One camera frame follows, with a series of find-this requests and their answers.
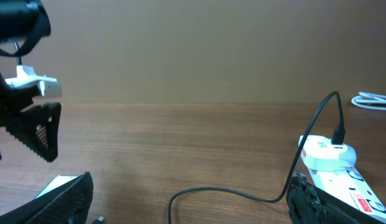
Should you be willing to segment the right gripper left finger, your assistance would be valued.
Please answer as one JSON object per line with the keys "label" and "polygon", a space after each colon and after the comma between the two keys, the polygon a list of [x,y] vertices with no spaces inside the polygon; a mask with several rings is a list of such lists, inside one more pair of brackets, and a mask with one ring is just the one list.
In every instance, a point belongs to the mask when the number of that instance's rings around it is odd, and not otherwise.
{"label": "right gripper left finger", "polygon": [[86,223],[93,201],[89,172],[0,216],[0,224]]}

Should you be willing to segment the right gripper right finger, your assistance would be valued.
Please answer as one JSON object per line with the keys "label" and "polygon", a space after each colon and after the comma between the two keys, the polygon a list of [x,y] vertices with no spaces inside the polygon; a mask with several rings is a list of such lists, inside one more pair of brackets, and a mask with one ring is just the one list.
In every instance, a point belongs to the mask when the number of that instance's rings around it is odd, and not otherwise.
{"label": "right gripper right finger", "polygon": [[384,223],[321,190],[299,172],[288,183],[286,201],[292,223]]}

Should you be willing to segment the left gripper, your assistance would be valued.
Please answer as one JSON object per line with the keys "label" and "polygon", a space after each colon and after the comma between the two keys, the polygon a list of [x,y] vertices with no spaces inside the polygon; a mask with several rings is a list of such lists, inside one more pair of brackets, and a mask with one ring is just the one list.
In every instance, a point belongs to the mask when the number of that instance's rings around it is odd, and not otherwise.
{"label": "left gripper", "polygon": [[36,85],[12,89],[0,72],[0,127],[5,126],[10,135],[42,159],[53,162],[58,156],[61,104],[46,103],[20,112],[30,106],[32,98],[38,95],[40,91]]}

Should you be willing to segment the Samsung Galaxy smartphone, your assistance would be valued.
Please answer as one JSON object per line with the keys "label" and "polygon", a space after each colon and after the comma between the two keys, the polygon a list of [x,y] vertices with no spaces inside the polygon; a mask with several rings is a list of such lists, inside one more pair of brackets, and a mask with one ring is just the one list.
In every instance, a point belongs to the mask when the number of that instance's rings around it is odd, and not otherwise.
{"label": "Samsung Galaxy smartphone", "polygon": [[50,191],[70,182],[71,180],[77,178],[77,175],[58,175],[52,179],[35,197],[35,199],[49,193]]}

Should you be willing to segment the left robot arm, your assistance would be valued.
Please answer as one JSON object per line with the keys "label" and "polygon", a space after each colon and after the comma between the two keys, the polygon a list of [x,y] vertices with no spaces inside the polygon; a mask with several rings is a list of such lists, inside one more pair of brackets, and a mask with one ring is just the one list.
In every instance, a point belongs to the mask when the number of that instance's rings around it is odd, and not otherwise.
{"label": "left robot arm", "polygon": [[51,34],[50,20],[40,0],[0,0],[0,56],[17,60],[16,76],[0,72],[0,128],[46,162],[58,156],[59,102],[35,105],[34,98],[58,98],[56,78],[36,74],[22,57]]}

